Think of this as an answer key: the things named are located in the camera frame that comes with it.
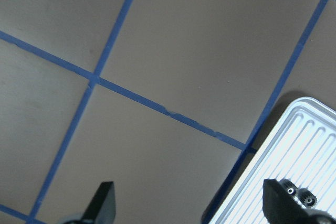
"tiled floor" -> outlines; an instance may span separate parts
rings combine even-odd
[[[335,0],[0,3],[0,223],[103,180],[116,224],[200,223],[269,114],[255,148],[298,96],[336,109]]]

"floor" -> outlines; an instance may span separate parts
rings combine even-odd
[[[206,223],[290,101],[336,109],[336,0],[0,3],[1,223],[108,180],[115,224]]]

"white tray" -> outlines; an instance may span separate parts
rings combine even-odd
[[[317,197],[315,209],[335,218],[336,112],[313,98],[293,101],[210,223],[268,223],[262,212],[265,178],[308,188]]]

